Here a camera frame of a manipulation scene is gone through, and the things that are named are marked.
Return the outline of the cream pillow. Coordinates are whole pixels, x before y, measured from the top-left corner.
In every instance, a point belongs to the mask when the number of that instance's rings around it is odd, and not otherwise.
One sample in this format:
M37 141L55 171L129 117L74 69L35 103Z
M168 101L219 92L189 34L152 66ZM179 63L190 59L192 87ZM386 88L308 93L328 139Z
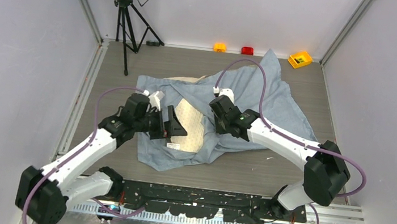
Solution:
M204 126L202 124L203 114L192 106L186 99L181 99L175 107L178 120L187 131L186 136L171 137L166 147L169 149L197 153L204 142Z

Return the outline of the blue pillowcase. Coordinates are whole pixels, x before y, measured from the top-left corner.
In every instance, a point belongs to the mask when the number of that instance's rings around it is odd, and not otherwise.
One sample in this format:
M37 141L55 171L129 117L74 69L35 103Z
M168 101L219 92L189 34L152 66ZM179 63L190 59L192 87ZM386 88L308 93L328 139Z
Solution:
M139 76L137 87L149 92L162 91L161 107L176 107L186 99L203 114L204 142L197 153L169 149L165 140L150 140L145 133L137 135L137 158L157 171L165 171L187 165L211 164L224 153L263 149L262 145L220 135L215 131L210 101L214 99L213 87L229 88L234 92L235 105L241 110L262 111L271 123L304 139L317 138L305 114L294 101L289 85L281 80L281 65L272 50L260 61L260 68L241 67L237 70L218 72L198 82L159 79Z

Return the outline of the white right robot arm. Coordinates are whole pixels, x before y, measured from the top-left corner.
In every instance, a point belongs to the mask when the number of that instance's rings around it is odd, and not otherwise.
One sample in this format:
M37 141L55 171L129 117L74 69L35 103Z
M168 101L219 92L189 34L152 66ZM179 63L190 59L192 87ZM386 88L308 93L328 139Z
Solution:
M300 138L262 119L253 110L240 111L226 95L213 99L209 107L218 134L262 145L303 171L303 180L285 185L270 199L268 209L277 219L285 219L299 206L312 202L329 206L350 179L344 159L337 157L340 150L335 143L320 144Z

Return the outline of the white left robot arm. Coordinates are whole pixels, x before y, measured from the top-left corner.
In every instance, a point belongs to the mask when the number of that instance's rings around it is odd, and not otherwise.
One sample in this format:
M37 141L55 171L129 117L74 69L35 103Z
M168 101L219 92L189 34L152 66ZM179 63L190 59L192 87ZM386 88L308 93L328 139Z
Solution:
M66 211L91 198L119 198L123 177L110 167L102 167L89 177L80 175L136 133L145 133L151 140L186 136L174 106L167 107L168 120L163 120L160 99L154 94L132 94L115 114L98 122L92 134L64 156L41 168L27 167L15 198L23 217L37 224L57 224Z

